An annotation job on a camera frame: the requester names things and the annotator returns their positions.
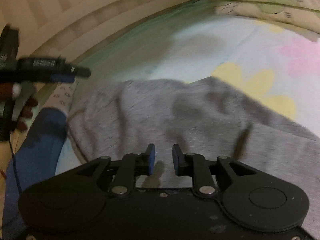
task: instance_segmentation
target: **sock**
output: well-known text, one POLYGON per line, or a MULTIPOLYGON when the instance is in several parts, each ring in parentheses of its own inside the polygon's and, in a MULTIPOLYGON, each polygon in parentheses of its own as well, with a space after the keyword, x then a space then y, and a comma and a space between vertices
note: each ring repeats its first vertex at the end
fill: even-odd
POLYGON ((58 109, 67 117, 72 103, 72 95, 76 90, 77 85, 78 82, 76 80, 73 84, 59 83, 48 100, 44 103, 43 108, 50 107, 58 109))

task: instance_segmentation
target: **yellow flower print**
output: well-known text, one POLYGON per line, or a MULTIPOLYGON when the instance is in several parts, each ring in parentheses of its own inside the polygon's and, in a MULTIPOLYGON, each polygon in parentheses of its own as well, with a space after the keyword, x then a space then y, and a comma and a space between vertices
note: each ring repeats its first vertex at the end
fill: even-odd
POLYGON ((269 31, 271 31, 271 32, 273 32, 273 33, 281 33, 281 32, 284 31, 284 28, 282 28, 281 26, 279 26, 279 25, 277 25, 277 24, 273 24, 273 23, 268 22, 268 21, 255 20, 254 23, 255 23, 256 25, 264 25, 264 24, 267 24, 269 31))
POLYGON ((268 96, 269 90, 274 82, 274 71, 271 69, 258 72, 247 81, 243 80, 241 68, 231 62, 218 66, 211 74, 213 77, 221 79, 247 96, 257 100, 271 110, 294 120, 296 116, 296 106, 293 99, 287 96, 268 96))

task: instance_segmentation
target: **black circular cap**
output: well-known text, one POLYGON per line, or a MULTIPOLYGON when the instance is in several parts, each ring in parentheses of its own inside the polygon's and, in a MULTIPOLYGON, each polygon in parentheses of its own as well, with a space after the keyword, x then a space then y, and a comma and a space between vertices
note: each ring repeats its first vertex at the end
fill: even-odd
POLYGON ((72 232, 95 219, 105 206, 105 195, 86 176, 55 177, 26 189, 19 210, 30 227, 52 233, 72 232))
POLYGON ((249 199, 257 207, 266 209, 281 207, 287 201, 285 194, 281 190, 271 187, 253 190, 249 195, 249 199))
POLYGON ((301 188, 262 174, 238 177, 223 193, 222 205, 240 225, 267 233, 300 226, 309 200, 301 188))

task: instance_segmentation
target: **wooden headboard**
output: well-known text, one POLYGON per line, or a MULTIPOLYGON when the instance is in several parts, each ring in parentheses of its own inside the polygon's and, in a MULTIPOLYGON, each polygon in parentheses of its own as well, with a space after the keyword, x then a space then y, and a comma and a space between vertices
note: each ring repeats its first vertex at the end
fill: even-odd
POLYGON ((20 29, 18 57, 73 61, 114 33, 189 0, 0 0, 0 29, 20 29))

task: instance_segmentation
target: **hand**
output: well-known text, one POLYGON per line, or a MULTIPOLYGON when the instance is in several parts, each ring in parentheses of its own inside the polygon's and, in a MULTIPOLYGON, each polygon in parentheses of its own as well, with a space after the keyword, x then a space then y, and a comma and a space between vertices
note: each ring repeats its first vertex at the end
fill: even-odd
MULTIPOLYGON (((9 98, 17 98, 20 95, 21 86, 17 83, 3 83, 0 84, 0 100, 7 100, 9 98)), ((20 117, 31 118, 33 113, 31 112, 32 107, 37 106, 38 101, 34 98, 29 98, 26 105, 21 111, 20 117)), ((17 129, 20 131, 25 131, 28 129, 25 123, 18 121, 17 129)))

